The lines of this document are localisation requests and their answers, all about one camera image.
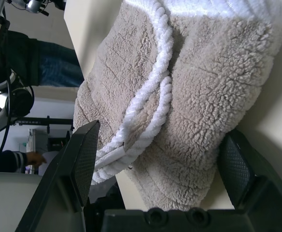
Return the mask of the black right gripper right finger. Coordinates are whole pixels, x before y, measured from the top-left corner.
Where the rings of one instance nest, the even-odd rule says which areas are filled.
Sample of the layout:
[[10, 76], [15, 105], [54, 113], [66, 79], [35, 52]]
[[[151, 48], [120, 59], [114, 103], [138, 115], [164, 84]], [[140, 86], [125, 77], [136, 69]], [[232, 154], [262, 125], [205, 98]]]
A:
[[248, 200], [249, 192], [260, 178], [273, 183], [282, 196], [282, 179], [238, 130], [232, 130], [224, 137], [217, 165], [230, 201], [236, 209]]

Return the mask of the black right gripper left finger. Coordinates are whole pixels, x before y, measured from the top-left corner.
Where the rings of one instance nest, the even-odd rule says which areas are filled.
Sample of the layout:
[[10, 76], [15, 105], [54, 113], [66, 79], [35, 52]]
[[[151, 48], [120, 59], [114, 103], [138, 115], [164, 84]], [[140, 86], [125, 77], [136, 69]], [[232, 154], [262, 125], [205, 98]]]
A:
[[48, 165], [17, 228], [18, 232], [84, 232], [100, 123], [81, 126]]

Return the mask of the bystander hand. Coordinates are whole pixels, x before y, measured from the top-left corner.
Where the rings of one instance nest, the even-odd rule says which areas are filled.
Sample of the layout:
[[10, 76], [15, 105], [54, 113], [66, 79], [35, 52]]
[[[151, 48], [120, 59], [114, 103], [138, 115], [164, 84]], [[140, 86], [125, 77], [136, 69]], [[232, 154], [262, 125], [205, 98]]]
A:
[[42, 164], [47, 163], [43, 155], [38, 152], [27, 152], [27, 166], [33, 165], [34, 167], [40, 167]]

